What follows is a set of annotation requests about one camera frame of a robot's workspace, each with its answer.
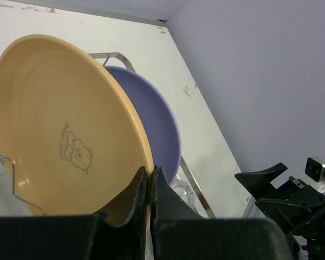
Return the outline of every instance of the table surface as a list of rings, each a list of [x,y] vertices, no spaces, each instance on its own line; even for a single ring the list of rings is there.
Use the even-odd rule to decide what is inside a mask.
[[[64,39],[88,53],[120,52],[153,83],[177,119],[182,155],[217,217],[241,217],[250,195],[234,178],[240,169],[197,84],[165,27],[0,0],[0,55],[29,34]],[[114,59],[108,64],[124,65]],[[181,179],[186,177],[178,171]],[[200,202],[196,208],[205,216]],[[25,214],[0,165],[0,215]]]

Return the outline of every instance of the plate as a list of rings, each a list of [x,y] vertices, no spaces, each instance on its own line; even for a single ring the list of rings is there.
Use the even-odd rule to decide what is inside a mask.
[[[128,69],[106,66],[124,89],[145,128],[154,163],[161,166],[169,183],[176,176],[181,157],[178,125],[162,94],[139,74]]]
[[[111,74],[47,35],[22,37],[0,57],[0,151],[15,162],[19,195],[47,215],[93,213],[140,166],[154,167],[140,118]]]

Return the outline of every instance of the yellow plate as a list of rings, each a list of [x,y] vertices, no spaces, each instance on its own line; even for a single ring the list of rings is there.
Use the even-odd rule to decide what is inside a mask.
[[[47,35],[22,37],[0,57],[0,150],[15,162],[19,195],[47,215],[93,213],[140,166],[153,171],[143,125],[119,84]]]

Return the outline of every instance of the bear illustration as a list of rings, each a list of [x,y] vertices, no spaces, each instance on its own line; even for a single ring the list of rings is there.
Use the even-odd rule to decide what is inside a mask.
[[[64,157],[75,166],[88,174],[88,169],[92,164],[93,151],[88,149],[80,139],[77,139],[71,132],[67,132]]]

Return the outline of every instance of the purple plate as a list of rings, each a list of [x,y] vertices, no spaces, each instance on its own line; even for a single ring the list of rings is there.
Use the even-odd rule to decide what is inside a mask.
[[[106,66],[134,105],[151,147],[155,165],[164,170],[168,183],[176,176],[181,141],[176,119],[160,92],[143,77],[128,69]]]

